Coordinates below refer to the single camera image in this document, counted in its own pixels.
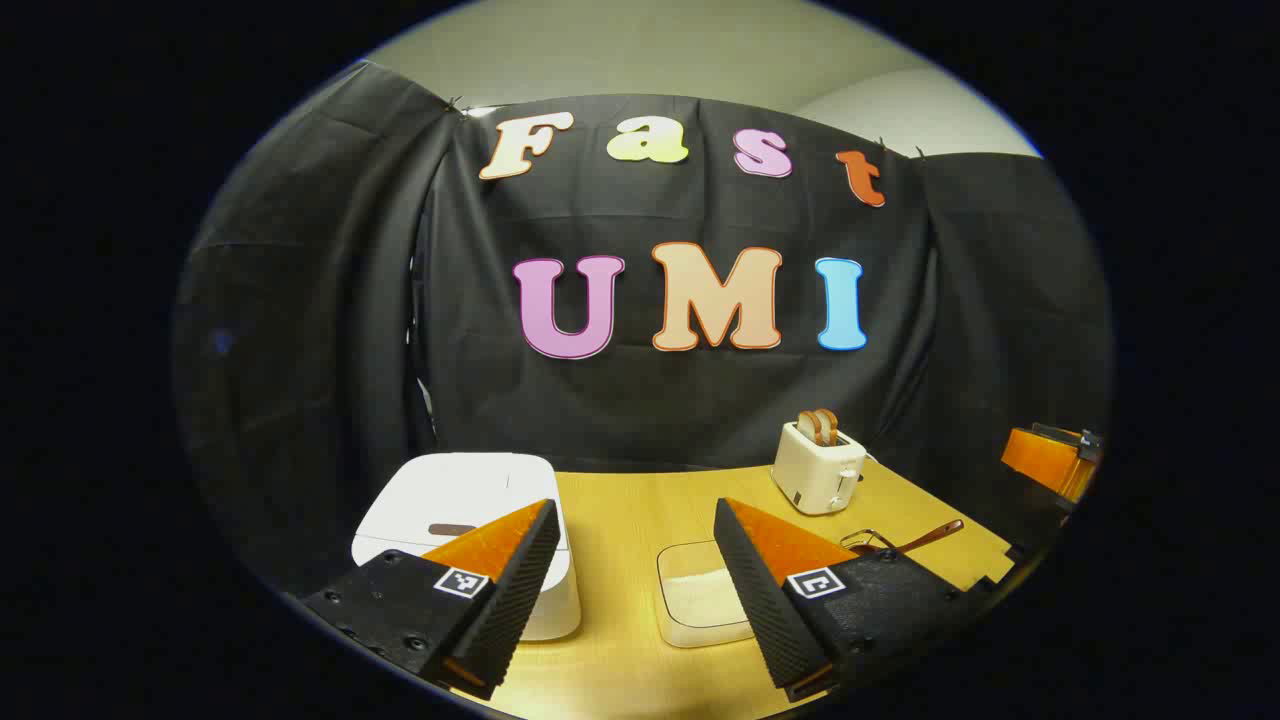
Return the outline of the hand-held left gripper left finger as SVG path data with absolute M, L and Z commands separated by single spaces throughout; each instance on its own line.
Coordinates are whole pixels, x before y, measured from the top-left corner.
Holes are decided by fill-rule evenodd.
M 415 676 L 489 700 L 559 541 L 557 503 L 544 498 L 424 555 L 384 550 L 302 602 Z

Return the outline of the brown wooden spoon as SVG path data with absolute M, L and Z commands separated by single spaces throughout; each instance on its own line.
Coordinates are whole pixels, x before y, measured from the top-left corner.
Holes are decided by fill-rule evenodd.
M 899 543 L 899 544 L 890 542 L 881 533 L 869 530 L 867 533 L 869 541 L 867 543 L 859 544 L 859 548 L 870 552 L 893 551 L 893 552 L 906 553 L 925 547 L 928 544 L 932 544 L 934 542 L 938 542 L 950 536 L 955 536 L 959 532 L 964 530 L 965 527 L 966 525 L 963 519 L 955 519 L 932 530 L 928 530 L 927 533 L 916 537 L 915 539 L 910 539 L 906 543 Z

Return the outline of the white toaster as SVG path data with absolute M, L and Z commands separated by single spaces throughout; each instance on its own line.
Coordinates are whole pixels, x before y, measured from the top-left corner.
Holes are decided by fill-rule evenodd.
M 796 421 L 783 424 L 771 478 L 799 512 L 824 515 L 850 505 L 868 452 L 841 432 L 837 438 L 837 445 L 822 447 Z

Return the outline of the white rice cooker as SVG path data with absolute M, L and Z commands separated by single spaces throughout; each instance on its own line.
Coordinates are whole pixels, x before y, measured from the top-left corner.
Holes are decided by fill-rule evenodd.
M 430 454 L 408 460 L 387 483 L 351 544 L 358 565 L 383 550 L 426 553 L 539 500 L 557 502 L 559 543 L 525 628 L 525 642 L 579 629 L 579 585 L 553 466 L 526 454 Z

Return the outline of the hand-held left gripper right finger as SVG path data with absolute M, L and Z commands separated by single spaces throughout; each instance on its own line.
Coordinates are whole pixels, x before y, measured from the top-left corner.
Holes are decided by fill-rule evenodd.
M 966 625 L 972 594 L 895 548 L 858 555 L 735 498 L 714 537 L 776 687 L 860 688 Z

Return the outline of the black backdrop cloth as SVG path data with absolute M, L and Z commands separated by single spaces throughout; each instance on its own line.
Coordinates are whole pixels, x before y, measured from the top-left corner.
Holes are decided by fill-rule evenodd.
M 1094 241 L 1050 165 L 906 158 L 663 95 L 475 117 L 351 67 L 242 159 L 175 297 L 175 401 L 248 566 L 308 594 L 430 452 L 562 471 L 773 459 L 828 407 L 1005 539 L 1014 427 L 1105 432 Z

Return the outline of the clear square rice container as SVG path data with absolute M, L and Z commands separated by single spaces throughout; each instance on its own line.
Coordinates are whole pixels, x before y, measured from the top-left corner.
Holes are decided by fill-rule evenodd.
M 754 637 L 753 629 L 748 625 L 742 629 L 730 629 L 727 632 L 699 632 L 681 630 L 669 618 L 662 594 L 662 584 L 666 578 L 684 577 L 726 569 L 717 543 L 712 541 L 672 544 L 658 552 L 655 556 L 655 615 L 662 639 L 676 648 L 700 648 L 716 644 L 727 644 L 745 641 Z

